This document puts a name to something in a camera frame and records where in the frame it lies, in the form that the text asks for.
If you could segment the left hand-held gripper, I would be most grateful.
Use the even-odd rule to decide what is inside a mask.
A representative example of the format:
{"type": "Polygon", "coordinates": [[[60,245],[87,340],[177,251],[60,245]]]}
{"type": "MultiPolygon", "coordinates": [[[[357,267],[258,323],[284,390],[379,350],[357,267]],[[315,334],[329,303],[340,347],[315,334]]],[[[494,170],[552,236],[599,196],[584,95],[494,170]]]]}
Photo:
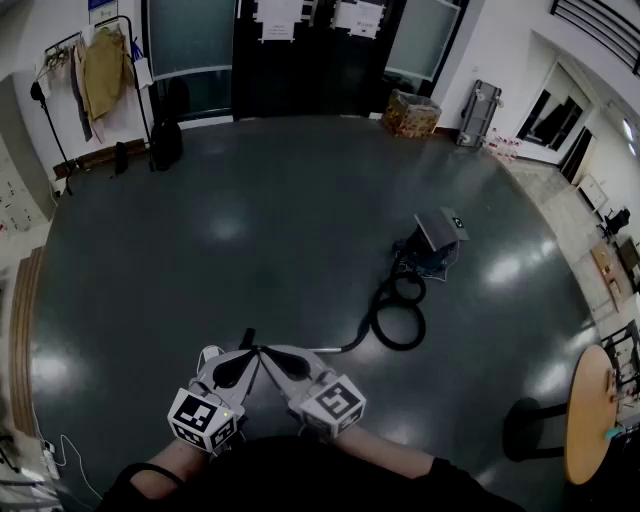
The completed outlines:
{"type": "Polygon", "coordinates": [[[238,431],[245,413],[243,400],[259,369],[255,349],[240,349],[209,358],[186,388],[174,398],[167,421],[174,436],[207,453],[214,453],[238,431]],[[238,370],[234,385],[224,387],[224,378],[214,371],[231,365],[238,370]]]}

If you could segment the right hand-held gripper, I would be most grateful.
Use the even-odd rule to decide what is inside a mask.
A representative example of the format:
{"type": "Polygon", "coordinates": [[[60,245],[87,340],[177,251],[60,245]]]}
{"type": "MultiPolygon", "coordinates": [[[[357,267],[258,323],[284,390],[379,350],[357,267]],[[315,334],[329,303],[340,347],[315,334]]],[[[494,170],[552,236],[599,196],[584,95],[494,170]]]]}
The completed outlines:
{"type": "Polygon", "coordinates": [[[288,405],[303,396],[298,406],[302,422],[322,436],[335,439],[362,417],[366,398],[344,374],[323,369],[313,381],[313,361],[317,355],[290,345],[269,345],[259,358],[288,405]]]}

